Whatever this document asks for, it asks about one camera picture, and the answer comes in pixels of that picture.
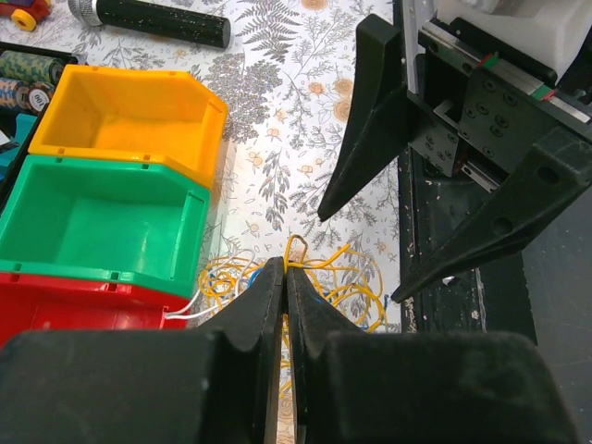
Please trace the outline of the black microphone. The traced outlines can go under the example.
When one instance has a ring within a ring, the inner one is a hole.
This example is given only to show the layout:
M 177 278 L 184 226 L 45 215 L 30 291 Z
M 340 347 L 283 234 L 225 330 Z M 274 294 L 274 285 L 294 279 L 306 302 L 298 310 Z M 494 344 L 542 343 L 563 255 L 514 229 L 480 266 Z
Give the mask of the black microphone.
M 231 35 L 227 18 L 144 1 L 73 0 L 72 15 L 89 26 L 103 25 L 226 49 Z

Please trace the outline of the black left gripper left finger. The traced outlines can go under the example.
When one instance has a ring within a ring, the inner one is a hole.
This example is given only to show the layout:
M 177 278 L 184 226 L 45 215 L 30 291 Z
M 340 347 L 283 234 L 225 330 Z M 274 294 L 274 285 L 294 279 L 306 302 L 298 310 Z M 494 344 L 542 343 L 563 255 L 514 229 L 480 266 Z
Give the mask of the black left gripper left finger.
M 38 330 L 1 352 L 5 443 L 272 443 L 283 262 L 186 329 Z

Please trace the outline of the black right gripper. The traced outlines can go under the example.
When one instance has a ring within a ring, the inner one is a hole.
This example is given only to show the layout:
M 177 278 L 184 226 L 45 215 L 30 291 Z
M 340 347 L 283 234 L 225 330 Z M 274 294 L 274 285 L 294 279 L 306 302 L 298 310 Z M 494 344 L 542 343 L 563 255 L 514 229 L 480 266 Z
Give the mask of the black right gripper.
M 322 221 L 408 142 L 401 28 L 371 14 L 355 37 L 351 109 Z M 561 93 L 555 71 L 460 18 L 429 20 L 418 41 L 425 71 L 408 95 L 410 147 L 440 175 L 494 192 L 411 271 L 394 302 L 520 252 L 591 186 L 591 114 Z

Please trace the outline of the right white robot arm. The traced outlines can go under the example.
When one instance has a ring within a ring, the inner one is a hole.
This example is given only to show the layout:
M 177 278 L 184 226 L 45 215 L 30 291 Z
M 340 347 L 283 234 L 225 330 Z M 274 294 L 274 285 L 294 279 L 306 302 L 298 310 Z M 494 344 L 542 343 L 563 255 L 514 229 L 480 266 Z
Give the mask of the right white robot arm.
M 351 112 L 317 213 L 404 150 L 488 197 L 393 292 L 523 250 L 591 185 L 587 1 L 398 1 L 356 29 Z

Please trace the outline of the yellow plastic bin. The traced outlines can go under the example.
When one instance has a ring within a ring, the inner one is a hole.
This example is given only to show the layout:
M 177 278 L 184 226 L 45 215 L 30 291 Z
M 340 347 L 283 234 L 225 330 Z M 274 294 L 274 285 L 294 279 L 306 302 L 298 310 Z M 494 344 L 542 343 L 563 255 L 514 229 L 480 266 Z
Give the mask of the yellow plastic bin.
M 227 117 L 188 72 L 68 65 L 29 151 L 162 164 L 212 189 Z

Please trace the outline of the black poker chip case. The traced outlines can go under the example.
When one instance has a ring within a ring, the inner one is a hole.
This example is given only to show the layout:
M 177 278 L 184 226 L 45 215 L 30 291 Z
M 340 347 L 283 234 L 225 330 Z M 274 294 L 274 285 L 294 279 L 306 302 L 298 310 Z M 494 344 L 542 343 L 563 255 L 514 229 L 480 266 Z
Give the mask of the black poker chip case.
M 13 43 L 1 44 L 1 205 L 14 189 L 32 137 L 69 65 L 82 55 Z

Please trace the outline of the right green plastic bin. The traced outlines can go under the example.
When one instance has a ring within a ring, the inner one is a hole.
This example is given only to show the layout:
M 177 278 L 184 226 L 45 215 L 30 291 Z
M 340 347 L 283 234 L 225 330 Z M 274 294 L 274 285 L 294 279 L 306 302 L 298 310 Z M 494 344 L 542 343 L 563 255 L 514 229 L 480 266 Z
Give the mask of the right green plastic bin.
M 30 155 L 1 215 L 1 269 L 189 299 L 209 204 L 160 164 Z

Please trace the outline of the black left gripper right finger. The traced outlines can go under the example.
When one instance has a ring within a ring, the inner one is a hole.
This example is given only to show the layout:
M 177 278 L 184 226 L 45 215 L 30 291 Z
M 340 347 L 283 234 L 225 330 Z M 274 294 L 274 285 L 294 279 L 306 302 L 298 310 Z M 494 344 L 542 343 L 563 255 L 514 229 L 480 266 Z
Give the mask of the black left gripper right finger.
M 513 333 L 372 334 L 287 274 L 300 443 L 575 443 L 555 381 Z

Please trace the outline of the red plastic bin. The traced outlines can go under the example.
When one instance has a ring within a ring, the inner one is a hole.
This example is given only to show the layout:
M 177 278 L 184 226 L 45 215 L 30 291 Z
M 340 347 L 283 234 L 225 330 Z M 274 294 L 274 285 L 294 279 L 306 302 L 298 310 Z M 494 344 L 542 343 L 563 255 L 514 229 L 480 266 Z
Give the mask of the red plastic bin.
M 186 303 L 132 284 L 3 273 L 1 343 L 32 329 L 184 328 L 185 320 L 166 313 Z

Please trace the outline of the colourful toy block car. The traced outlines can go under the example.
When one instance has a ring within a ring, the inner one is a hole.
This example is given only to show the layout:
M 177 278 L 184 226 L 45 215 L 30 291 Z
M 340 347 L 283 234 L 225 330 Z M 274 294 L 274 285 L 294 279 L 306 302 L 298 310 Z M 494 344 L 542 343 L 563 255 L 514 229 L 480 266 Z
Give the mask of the colourful toy block car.
M 50 0 L 1 0 L 1 16 L 22 31 L 34 31 L 51 14 Z

